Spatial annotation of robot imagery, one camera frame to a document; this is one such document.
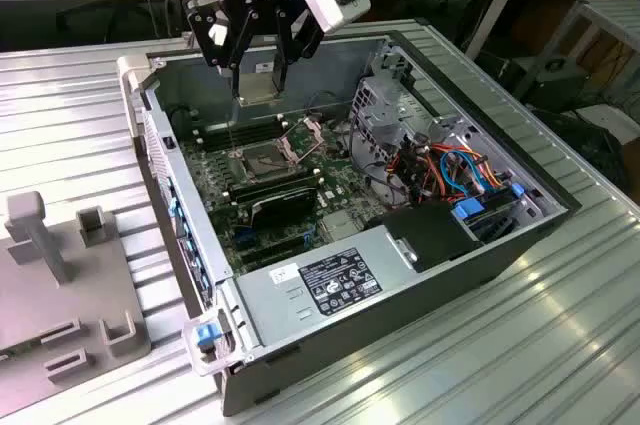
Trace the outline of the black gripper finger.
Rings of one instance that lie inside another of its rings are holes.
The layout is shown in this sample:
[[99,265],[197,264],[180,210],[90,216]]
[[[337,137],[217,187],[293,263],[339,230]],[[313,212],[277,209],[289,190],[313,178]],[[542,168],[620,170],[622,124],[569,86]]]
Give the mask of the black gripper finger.
[[272,81],[278,93],[285,90],[290,65],[300,58],[310,59],[324,38],[324,32],[313,15],[307,15],[301,28],[293,34],[293,15],[284,8],[276,9],[277,52]]
[[205,62],[227,79],[232,97],[239,98],[240,64],[254,37],[253,12],[236,22],[218,0],[183,0],[183,8]]

